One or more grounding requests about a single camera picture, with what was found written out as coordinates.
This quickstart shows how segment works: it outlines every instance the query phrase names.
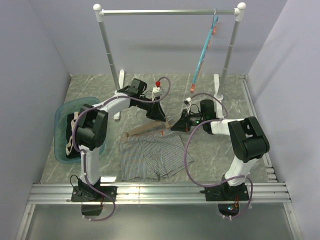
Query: marble floor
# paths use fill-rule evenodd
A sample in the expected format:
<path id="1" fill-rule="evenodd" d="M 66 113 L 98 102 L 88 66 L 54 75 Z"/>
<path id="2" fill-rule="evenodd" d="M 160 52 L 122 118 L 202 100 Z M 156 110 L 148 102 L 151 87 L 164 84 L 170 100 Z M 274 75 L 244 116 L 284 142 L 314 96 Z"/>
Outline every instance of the marble floor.
<path id="1" fill-rule="evenodd" d="M 171 79 L 170 97 L 161 101 L 162 109 L 169 123 L 174 124 L 181 116 L 181 110 L 185 106 L 182 100 L 190 97 L 192 74 L 126 74 L 124 85 L 129 85 L 133 78 L 140 79 L 148 84 L 151 90 L 154 82 L 167 76 Z M 213 74 L 199 76 L 196 83 L 196 93 L 214 92 Z M 112 76 L 109 74 L 73 75 L 68 88 L 65 102 L 83 97 L 96 97 L 104 101 L 114 95 L 115 87 Z M 223 104 L 229 111 L 229 119 L 245 118 L 250 116 L 249 108 L 245 99 L 241 80 L 238 75 L 229 75 L 223 88 Z M 195 103 L 206 97 L 199 96 Z M 106 145 L 100 155 L 99 164 L 102 176 L 114 176 L 116 181 L 122 180 L 119 161 L 119 145 L 117 139 L 123 132 L 131 130 L 150 122 L 145 117 L 145 111 L 136 107 L 128 108 L 121 112 L 120 120 L 109 120 L 107 128 Z M 182 142 L 185 144 L 189 133 L 178 132 Z M 194 159 L 189 166 L 191 175 L 198 181 L 219 181 L 222 175 L 229 169 L 234 158 L 230 137 L 222 135 L 209 135 L 199 130 L 193 137 L 188 149 Z M 80 163 L 62 164 L 54 155 L 53 142 L 46 161 L 41 178 L 42 183 L 68 183 L 71 175 L 79 176 L 81 172 Z M 266 182 L 267 176 L 264 161 L 260 159 L 250 171 L 250 177 L 254 182 Z M 161 182 L 186 182 L 189 181 L 184 170 L 178 172 L 171 178 L 160 178 Z"/>

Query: plastic bin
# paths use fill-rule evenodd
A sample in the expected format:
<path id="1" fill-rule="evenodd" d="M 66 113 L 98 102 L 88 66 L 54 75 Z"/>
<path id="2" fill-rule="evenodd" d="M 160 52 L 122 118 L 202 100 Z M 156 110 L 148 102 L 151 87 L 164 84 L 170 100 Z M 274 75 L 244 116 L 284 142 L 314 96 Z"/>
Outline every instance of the plastic bin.
<path id="1" fill-rule="evenodd" d="M 84 104 L 94 105 L 100 103 L 96 97 L 83 97 L 68 101 L 61 105 L 55 112 L 54 117 L 54 156 L 62 164 L 80 163 L 81 158 L 67 158 L 66 157 L 66 129 L 67 129 L 67 116 L 74 112 L 80 111 Z M 105 149 L 105 143 L 100 148 L 100 154 Z"/>

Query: striped cloth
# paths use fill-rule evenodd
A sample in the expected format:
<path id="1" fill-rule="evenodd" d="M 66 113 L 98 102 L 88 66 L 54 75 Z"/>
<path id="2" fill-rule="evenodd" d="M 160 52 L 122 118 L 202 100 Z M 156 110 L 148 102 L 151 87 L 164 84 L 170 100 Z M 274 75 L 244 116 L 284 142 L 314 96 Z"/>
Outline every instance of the striped cloth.
<path id="1" fill-rule="evenodd" d="M 156 182 L 184 168 L 184 145 L 170 129 L 118 140 L 123 182 Z M 187 164 L 193 163 L 187 155 Z"/>

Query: purple cable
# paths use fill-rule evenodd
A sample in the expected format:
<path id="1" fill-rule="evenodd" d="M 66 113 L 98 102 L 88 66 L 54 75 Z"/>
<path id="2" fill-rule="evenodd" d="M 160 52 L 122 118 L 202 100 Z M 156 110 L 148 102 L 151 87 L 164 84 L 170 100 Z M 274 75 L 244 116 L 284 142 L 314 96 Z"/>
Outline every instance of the purple cable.
<path id="1" fill-rule="evenodd" d="M 105 105 L 107 105 L 108 103 L 110 103 L 111 101 L 115 100 L 115 99 L 132 99 L 132 100 L 135 100 L 135 101 L 138 101 L 138 102 L 142 102 L 142 103 L 147 103 L 147 104 L 153 104 L 153 103 L 157 103 L 157 102 L 160 102 L 161 100 L 163 100 L 169 93 L 170 89 L 171 89 L 171 81 L 168 77 L 166 76 L 162 76 L 159 78 L 158 81 L 161 81 L 162 79 L 166 79 L 168 81 L 168 90 L 167 92 L 165 93 L 165 95 L 161 98 L 159 98 L 158 100 L 154 100 L 154 101 L 146 101 L 146 100 L 141 100 L 141 99 L 138 99 L 138 98 L 134 98 L 134 97 L 131 97 L 131 96 L 125 96 L 125 95 L 120 95 L 120 96 L 114 96 L 114 97 L 111 97 L 109 98 L 108 100 L 106 100 L 105 102 L 103 102 L 101 105 L 98 105 L 98 106 L 95 106 L 95 107 L 92 107 L 92 108 L 89 108 L 89 109 L 86 109 L 84 110 L 82 113 L 79 114 L 78 118 L 76 119 L 75 123 L 74 123 L 74 128 L 72 130 L 72 144 L 73 144 L 73 147 L 74 149 L 77 151 L 77 152 L 81 152 L 83 153 L 83 171 L 86 173 L 87 172 L 87 159 L 86 159 L 86 154 L 87 154 L 87 151 L 85 151 L 84 149 L 79 149 L 79 147 L 77 146 L 76 144 L 76 129 L 77 129 L 77 126 L 78 126 L 78 123 L 79 123 L 79 120 L 84 116 L 84 114 L 86 114 L 87 112 L 90 112 L 90 111 L 93 111 L 93 110 L 96 110 L 98 108 L 101 108 Z M 95 187 L 93 187 L 90 182 L 89 182 L 89 179 L 88 179 L 88 175 L 84 175 L 84 179 L 86 181 L 86 184 L 89 185 L 89 187 L 96 191 L 97 193 L 99 193 L 100 195 L 104 196 L 105 198 L 109 199 L 112 203 L 113 203 L 113 210 L 112 212 L 106 216 L 106 217 L 103 217 L 103 218 L 98 218 L 98 219 L 92 219 L 88 216 L 85 216 L 84 218 L 85 219 L 88 219 L 89 221 L 93 221 L 93 222 L 99 222 L 99 221 L 104 221 L 108 218 L 110 218 L 115 210 L 116 210 L 116 203 L 115 201 L 112 199 L 112 197 L 106 195 L 105 193 L 99 191 L 98 189 L 96 189 Z"/>
<path id="2" fill-rule="evenodd" d="M 197 182 L 196 180 L 194 180 L 194 179 L 192 178 L 192 176 L 190 175 L 190 172 L 189 172 L 189 170 L 188 170 L 188 166 L 187 166 L 188 147 L 189 147 L 189 144 L 190 144 L 191 139 L 192 139 L 193 135 L 195 134 L 195 132 L 196 132 L 202 125 L 208 124 L 208 123 L 211 123 L 211 122 L 219 122 L 219 121 L 222 121 L 224 118 L 226 118 L 226 117 L 229 115 L 226 107 L 222 104 L 222 102 L 219 101 L 216 97 L 214 97 L 214 96 L 211 95 L 211 94 L 208 94 L 208 93 L 198 93 L 198 94 L 196 94 L 196 95 L 193 95 L 193 96 L 191 97 L 191 99 L 193 99 L 194 97 L 199 96 L 199 95 L 206 95 L 206 96 L 209 96 L 209 97 L 215 99 L 215 100 L 222 106 L 222 108 L 224 109 L 224 111 L 225 111 L 225 117 L 223 117 L 223 118 L 221 118 L 221 119 L 212 119 L 212 120 L 203 121 L 203 122 L 201 122 L 199 125 L 197 125 L 197 126 L 194 128 L 194 130 L 191 132 L 191 134 L 190 134 L 190 136 L 189 136 L 189 138 L 188 138 L 188 141 L 187 141 L 187 143 L 186 143 L 186 145 L 185 145 L 185 149 L 184 149 L 184 155 L 183 155 L 184 169 L 185 169 L 186 174 L 188 175 L 189 179 L 190 179 L 194 184 L 196 184 L 196 185 L 198 185 L 198 186 L 200 186 L 200 187 L 203 187 L 203 188 L 213 188 L 213 187 L 217 187 L 217 186 L 219 186 L 219 185 L 221 185 L 221 184 L 224 184 L 224 183 L 226 183 L 226 182 L 228 182 L 228 181 L 230 181 L 230 180 L 233 180 L 233 179 L 247 178 L 247 179 L 249 180 L 250 184 L 251 184 L 250 197 L 249 197 L 249 200 L 248 200 L 246 206 L 244 207 L 244 209 L 243 209 L 241 212 L 239 212 L 238 215 L 231 217 L 232 219 L 234 219 L 234 218 L 237 218 L 237 217 L 241 216 L 241 215 L 249 208 L 249 205 L 250 205 L 250 203 L 251 203 L 251 201 L 252 201 L 252 195 L 253 195 L 254 185 L 253 185 L 253 182 L 251 181 L 251 179 L 250 179 L 248 176 L 240 175 L 240 176 L 230 177 L 230 178 L 228 178 L 228 179 L 225 179 L 225 180 L 223 180 L 223 181 L 221 181 L 221 182 L 214 183 L 214 184 L 202 184 L 202 183 L 199 183 L 199 182 Z"/>

